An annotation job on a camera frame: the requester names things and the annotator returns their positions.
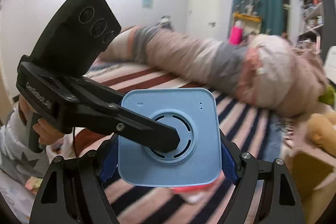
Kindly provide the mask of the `grey star-pattern sleeve forearm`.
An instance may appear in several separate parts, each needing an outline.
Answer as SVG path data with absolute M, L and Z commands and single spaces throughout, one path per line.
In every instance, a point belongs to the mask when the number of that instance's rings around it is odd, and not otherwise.
M 1 127 L 1 179 L 24 185 L 31 177 L 43 178 L 49 160 L 45 152 L 34 153 L 29 149 L 26 126 L 16 107 Z

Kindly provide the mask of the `person's left hand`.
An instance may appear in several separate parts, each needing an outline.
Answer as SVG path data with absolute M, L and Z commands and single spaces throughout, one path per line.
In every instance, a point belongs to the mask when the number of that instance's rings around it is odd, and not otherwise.
M 27 125 L 30 114 L 36 112 L 22 95 L 19 96 L 18 110 L 19 116 L 25 126 Z M 33 129 L 39 135 L 40 144 L 52 145 L 64 137 L 63 133 L 54 128 L 43 118 L 38 119 L 37 123 L 33 125 Z

